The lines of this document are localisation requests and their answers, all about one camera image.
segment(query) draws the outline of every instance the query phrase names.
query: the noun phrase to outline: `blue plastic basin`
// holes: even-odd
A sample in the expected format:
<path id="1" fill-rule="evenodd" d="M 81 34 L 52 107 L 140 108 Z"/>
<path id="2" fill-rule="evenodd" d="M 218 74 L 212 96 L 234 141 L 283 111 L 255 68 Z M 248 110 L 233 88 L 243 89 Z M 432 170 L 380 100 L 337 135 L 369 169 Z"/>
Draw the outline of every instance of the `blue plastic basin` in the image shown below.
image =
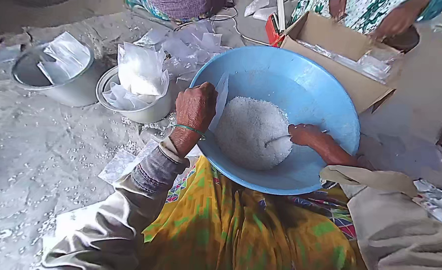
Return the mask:
<path id="1" fill-rule="evenodd" d="M 272 102 L 288 114 L 290 123 L 318 125 L 348 153 L 356 153 L 359 121 L 353 103 L 341 84 L 312 60 L 284 49 L 245 46 L 212 58 L 194 77 L 191 87 L 204 82 L 216 85 L 224 72 L 229 73 L 228 101 L 245 96 Z M 223 175 L 242 186 L 277 195 L 321 188 L 319 172 L 326 163 L 307 146 L 294 144 L 291 154 L 278 166 L 257 171 L 231 162 L 212 132 L 206 137 L 198 143 L 202 153 Z"/>

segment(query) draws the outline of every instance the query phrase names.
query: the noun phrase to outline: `electrical wire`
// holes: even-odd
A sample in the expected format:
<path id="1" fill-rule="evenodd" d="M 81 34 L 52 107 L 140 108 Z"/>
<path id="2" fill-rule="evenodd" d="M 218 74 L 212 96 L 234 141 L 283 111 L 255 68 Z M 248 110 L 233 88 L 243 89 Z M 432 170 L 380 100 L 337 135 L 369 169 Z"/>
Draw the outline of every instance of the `electrical wire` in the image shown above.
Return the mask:
<path id="1" fill-rule="evenodd" d="M 249 40 L 249 41 L 251 41 L 251 42 L 254 42 L 254 43 L 256 43 L 256 44 L 260 44 L 260 45 L 264 45 L 264 46 L 272 46 L 273 44 L 269 44 L 269 43 L 266 43 L 266 42 L 263 42 L 263 41 L 259 41 L 259 40 L 255 40 L 255 39 L 252 39 L 252 38 L 250 38 L 250 37 L 248 37 L 248 36 L 245 36 L 245 35 L 243 35 L 241 32 L 239 32 L 239 29 L 238 29 L 238 22 L 236 21 L 236 17 L 239 15 L 239 12 L 238 12 L 238 10 L 235 8 L 235 7 L 232 7 L 235 11 L 236 11 L 236 14 L 235 15 L 232 15 L 232 16 L 230 16 L 230 15 L 222 15 L 222 14 L 216 14 L 216 15 L 213 15 L 213 16 L 211 16 L 208 20 L 209 21 L 215 21 L 215 22 L 222 22 L 222 21 L 228 21 L 228 20 L 233 20 L 234 21 L 234 28 L 236 29 L 236 32 L 243 38 L 243 39 L 245 39 L 245 40 Z M 224 17 L 224 19 L 220 19 L 220 20 L 216 20 L 215 18 L 216 17 Z M 178 26 L 178 27 L 176 27 L 175 29 L 174 29 L 174 31 L 179 31 L 181 28 L 183 28 L 183 27 L 185 27 L 185 26 L 188 26 L 188 25 L 190 25 L 190 24 L 192 24 L 193 23 L 193 21 L 189 21 L 189 22 L 186 22 L 186 23 L 183 23 L 183 24 L 181 24 L 180 26 Z"/>
<path id="2" fill-rule="evenodd" d="M 266 42 L 262 42 L 262 41 L 259 41 L 259 40 L 255 40 L 255 39 L 252 39 L 252 38 L 250 38 L 250 37 L 248 37 L 248 36 L 245 36 L 245 35 L 243 35 L 241 32 L 239 32 L 239 29 L 238 29 L 238 22 L 236 21 L 236 17 L 238 16 L 238 10 L 235 8 L 235 7 L 233 7 L 233 9 L 234 10 L 236 10 L 236 15 L 234 15 L 234 16 L 230 16 L 230 15 L 222 15 L 222 14 L 216 14 L 216 15 L 213 15 L 211 18 L 216 18 L 216 17 L 218 17 L 218 16 L 220 16 L 220 17 L 224 17 L 224 19 L 222 19 L 222 20 L 212 20 L 211 18 L 209 19 L 210 21 L 227 21 L 227 20 L 230 20 L 230 19 L 232 19 L 233 21 L 234 21 L 234 28 L 236 29 L 236 32 L 243 38 L 243 39 L 245 39 L 245 40 L 249 40 L 249 41 L 251 41 L 251 42 L 254 42 L 254 43 L 257 43 L 257 44 L 261 44 L 261 45 L 264 45 L 264 46 L 271 46 L 271 44 L 269 44 L 269 43 L 266 43 Z"/>

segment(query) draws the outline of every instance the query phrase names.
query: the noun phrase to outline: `white granules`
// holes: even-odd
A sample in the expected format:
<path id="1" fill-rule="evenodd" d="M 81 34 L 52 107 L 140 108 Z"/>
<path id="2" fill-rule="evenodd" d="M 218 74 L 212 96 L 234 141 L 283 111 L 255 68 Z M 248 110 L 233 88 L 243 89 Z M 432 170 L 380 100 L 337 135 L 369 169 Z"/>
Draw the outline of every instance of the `white granules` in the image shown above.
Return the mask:
<path id="1" fill-rule="evenodd" d="M 289 137 L 265 143 L 288 134 L 288 119 L 276 105 L 237 96 L 224 108 L 214 132 L 221 151 L 246 169 L 268 170 L 291 152 Z"/>

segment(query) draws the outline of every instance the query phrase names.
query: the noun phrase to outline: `concrete floor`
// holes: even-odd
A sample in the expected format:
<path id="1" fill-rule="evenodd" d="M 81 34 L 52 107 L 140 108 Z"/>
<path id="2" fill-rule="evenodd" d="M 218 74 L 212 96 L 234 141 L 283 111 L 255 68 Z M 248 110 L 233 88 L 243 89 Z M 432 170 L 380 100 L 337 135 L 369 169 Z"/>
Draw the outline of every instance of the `concrete floor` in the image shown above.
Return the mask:
<path id="1" fill-rule="evenodd" d="M 26 7 L 0 0 L 0 34 L 22 33 L 22 27 L 53 27 L 124 10 L 123 0 L 68 0 L 50 7 Z"/>
<path id="2" fill-rule="evenodd" d="M 69 0 L 45 9 L 4 1 L 0 1 L 0 33 L 21 33 L 21 26 L 48 27 L 123 10 L 121 0 Z M 241 14 L 249 2 L 238 3 Z M 99 53 L 113 53 L 116 40 L 139 38 L 150 28 L 146 21 L 120 14 L 95 19 L 93 25 L 103 26 L 96 31 L 85 22 L 72 29 L 79 36 L 85 30 L 97 33 Z M 262 21 L 241 15 L 238 23 L 242 33 L 267 40 Z M 220 24 L 226 31 L 224 45 L 243 45 L 233 34 L 232 21 Z M 50 39 L 69 27 L 31 29 L 30 33 Z M 118 27 L 128 34 L 116 32 Z M 434 146 L 442 127 L 442 35 L 432 33 L 427 25 L 418 28 L 420 45 L 405 56 L 396 93 L 374 114 L 360 115 L 360 153 L 377 169 L 405 172 L 442 188 L 442 156 Z M 6 42 L 22 37 L 7 37 Z M 136 140 L 137 129 L 99 104 L 71 109 L 45 96 L 19 91 L 8 81 L 1 81 L 0 89 L 0 268 L 28 269 L 38 262 L 39 236 L 53 229 L 56 214 L 98 202 L 112 192 L 96 177 L 109 160 L 102 154 Z M 35 137 L 42 143 L 33 142 Z"/>

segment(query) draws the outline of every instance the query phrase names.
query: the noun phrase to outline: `green bangle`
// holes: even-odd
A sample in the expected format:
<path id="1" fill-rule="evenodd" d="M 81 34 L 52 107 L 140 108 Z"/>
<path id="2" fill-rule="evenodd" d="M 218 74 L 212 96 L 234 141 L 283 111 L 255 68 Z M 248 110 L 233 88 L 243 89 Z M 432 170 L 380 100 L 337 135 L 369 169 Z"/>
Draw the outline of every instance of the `green bangle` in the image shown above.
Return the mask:
<path id="1" fill-rule="evenodd" d="M 182 127 L 182 128 L 186 128 L 186 129 L 189 129 L 189 130 L 191 130 L 191 131 L 194 131 L 194 132 L 200 134 L 200 135 L 201 135 L 201 138 L 199 139 L 200 141 L 205 141 L 205 140 L 206 140 L 206 135 L 204 135 L 204 133 L 200 132 L 200 131 L 197 130 L 197 129 L 194 129 L 194 128 L 189 127 L 189 126 L 185 126 L 185 125 L 177 125 L 177 124 L 174 125 L 173 127 L 177 127 L 177 126 Z"/>

